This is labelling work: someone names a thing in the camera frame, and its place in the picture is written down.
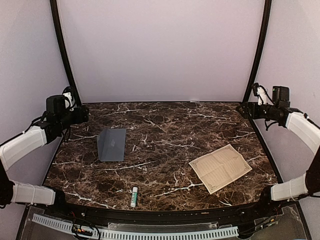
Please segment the beige lined letter paper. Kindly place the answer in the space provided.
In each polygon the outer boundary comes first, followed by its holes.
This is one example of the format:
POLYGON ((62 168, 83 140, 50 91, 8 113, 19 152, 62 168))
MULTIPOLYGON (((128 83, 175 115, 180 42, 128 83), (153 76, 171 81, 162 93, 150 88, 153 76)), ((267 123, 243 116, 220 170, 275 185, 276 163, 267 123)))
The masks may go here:
POLYGON ((231 144, 203 155, 189 165, 211 195, 252 170, 231 144))

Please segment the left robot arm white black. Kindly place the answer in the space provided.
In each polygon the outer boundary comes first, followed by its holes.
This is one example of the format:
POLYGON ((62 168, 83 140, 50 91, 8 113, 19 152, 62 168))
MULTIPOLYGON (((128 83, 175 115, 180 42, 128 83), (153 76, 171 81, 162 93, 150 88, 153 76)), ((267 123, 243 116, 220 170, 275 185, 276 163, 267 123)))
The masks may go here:
POLYGON ((63 138, 72 125, 89 120, 89 109, 77 105, 71 92, 53 95, 46 99, 46 110, 31 121, 30 126, 0 145, 0 207, 12 203, 50 206, 60 218, 67 218, 70 206, 57 198, 57 191, 30 183, 9 179, 7 171, 34 150, 63 138))

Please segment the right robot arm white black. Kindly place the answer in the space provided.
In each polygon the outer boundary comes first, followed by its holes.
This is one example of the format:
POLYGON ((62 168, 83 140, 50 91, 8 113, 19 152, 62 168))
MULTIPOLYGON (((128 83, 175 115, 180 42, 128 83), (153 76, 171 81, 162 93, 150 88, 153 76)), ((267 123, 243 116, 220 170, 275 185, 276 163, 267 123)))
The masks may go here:
POLYGON ((314 158, 308 170, 300 177, 284 183, 265 187, 260 202, 255 205, 255 213, 266 217, 275 208, 274 202, 315 197, 320 192, 320 127, 308 114, 290 107, 290 89, 273 86, 272 96, 259 83, 252 85, 257 102, 243 102, 236 110, 245 119, 264 119, 265 129, 278 124, 294 133, 312 151, 314 158))

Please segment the grey blue envelope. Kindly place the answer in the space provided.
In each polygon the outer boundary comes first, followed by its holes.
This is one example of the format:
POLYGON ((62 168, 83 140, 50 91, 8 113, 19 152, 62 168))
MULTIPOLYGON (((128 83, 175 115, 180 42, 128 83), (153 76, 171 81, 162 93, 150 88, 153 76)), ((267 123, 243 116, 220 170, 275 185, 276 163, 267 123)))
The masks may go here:
POLYGON ((97 136, 100 162, 123 162, 125 156, 126 129, 103 129, 97 136))

